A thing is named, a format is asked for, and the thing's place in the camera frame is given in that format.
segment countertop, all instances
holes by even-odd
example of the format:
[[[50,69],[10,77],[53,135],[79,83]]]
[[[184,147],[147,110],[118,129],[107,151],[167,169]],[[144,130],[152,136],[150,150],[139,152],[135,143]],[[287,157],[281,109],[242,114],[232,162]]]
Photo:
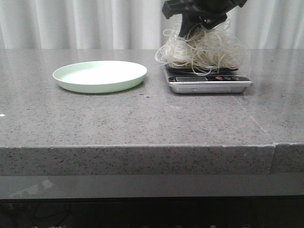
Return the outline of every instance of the countertop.
[[[0,50],[0,175],[304,172],[304,50],[251,50],[236,95],[178,95],[156,50]],[[95,60],[147,67],[132,89],[88,95],[52,73]]]

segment noodle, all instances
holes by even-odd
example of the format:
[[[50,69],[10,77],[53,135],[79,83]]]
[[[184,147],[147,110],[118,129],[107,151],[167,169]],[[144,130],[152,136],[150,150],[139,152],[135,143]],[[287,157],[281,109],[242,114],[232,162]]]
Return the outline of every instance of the noodle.
[[[211,30],[201,27],[184,38],[178,36],[178,29],[167,29],[163,34],[169,40],[156,52],[155,59],[170,67],[192,68],[197,75],[221,68],[238,69],[250,61],[250,53],[245,44],[227,33],[229,27],[230,21]]]

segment plastic plate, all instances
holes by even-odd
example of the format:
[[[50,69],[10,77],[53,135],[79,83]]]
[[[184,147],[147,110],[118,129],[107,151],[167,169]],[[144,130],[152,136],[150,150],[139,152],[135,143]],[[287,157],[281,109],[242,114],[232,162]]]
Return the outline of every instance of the plastic plate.
[[[112,93],[140,84],[147,73],[143,65],[126,61],[75,63],[54,71],[59,86],[78,93]]]

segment white curtain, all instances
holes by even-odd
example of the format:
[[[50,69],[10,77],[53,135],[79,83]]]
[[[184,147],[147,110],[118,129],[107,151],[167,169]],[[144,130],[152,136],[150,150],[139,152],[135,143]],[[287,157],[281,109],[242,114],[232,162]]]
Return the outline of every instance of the white curtain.
[[[0,48],[158,49],[164,0],[0,0]],[[229,32],[250,48],[304,48],[304,0],[247,0]]]

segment kitchen scale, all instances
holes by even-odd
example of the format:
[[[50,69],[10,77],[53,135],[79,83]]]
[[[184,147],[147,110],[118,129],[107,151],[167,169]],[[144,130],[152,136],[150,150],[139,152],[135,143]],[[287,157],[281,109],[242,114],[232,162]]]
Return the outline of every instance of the kitchen scale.
[[[163,72],[168,86],[177,94],[238,94],[253,84],[249,78],[238,75],[237,70],[222,69],[199,76],[192,69],[166,65]]]

